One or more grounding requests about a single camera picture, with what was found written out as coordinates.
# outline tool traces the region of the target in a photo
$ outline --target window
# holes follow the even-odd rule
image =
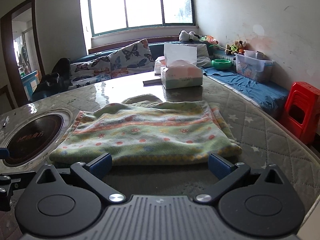
[[[149,26],[194,25],[192,0],[89,0],[92,35]]]

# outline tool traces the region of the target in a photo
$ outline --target cushion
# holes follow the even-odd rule
[[[73,63],[70,65],[68,90],[109,80],[111,79],[110,69],[108,56],[99,57],[88,62]]]
[[[153,71],[155,66],[147,39],[119,49],[109,57],[112,78]]]
[[[203,68],[212,67],[206,44],[189,43],[189,44],[180,44],[180,45],[192,46],[197,48],[197,67],[203,67]]]

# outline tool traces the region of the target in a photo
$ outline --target window pane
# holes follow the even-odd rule
[[[163,0],[165,23],[192,23],[191,0]]]
[[[91,0],[95,33],[126,28],[124,0]]]
[[[160,0],[125,0],[129,27],[162,24]]]

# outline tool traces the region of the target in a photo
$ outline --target red stool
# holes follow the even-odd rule
[[[304,144],[313,142],[320,118],[320,90],[295,82],[279,122]]]

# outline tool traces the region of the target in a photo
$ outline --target stool hole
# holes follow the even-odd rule
[[[299,124],[303,124],[305,112],[298,106],[292,105],[289,110],[289,115]]]

